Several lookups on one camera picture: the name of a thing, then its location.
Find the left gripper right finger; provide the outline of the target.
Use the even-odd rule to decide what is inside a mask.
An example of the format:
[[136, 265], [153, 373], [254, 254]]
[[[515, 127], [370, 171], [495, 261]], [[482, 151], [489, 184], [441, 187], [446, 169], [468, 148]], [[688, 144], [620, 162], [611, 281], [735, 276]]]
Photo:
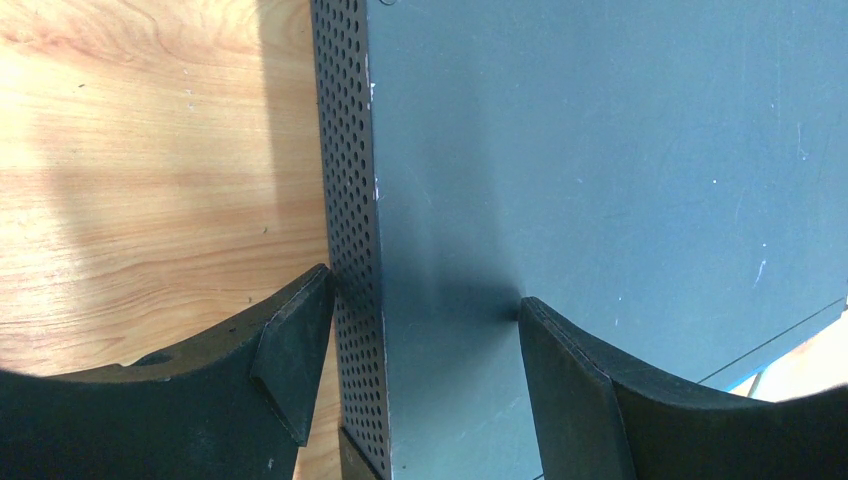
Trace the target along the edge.
[[658, 369], [535, 297], [519, 334], [547, 479], [843, 479], [847, 390], [767, 402]]

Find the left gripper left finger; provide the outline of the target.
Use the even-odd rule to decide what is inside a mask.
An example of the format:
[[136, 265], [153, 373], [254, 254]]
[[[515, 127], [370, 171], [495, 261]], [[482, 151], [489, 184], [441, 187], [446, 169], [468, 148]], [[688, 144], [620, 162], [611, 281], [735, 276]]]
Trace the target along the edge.
[[123, 366], [1, 374], [5, 479], [289, 479], [310, 434], [335, 300], [318, 264]]

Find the dark blue network switch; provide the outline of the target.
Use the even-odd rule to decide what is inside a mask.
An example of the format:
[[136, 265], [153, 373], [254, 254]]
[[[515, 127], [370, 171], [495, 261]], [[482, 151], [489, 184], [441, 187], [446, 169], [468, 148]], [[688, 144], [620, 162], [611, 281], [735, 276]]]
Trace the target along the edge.
[[725, 390], [847, 296], [843, 1], [315, 1], [343, 427], [542, 476], [519, 303]]

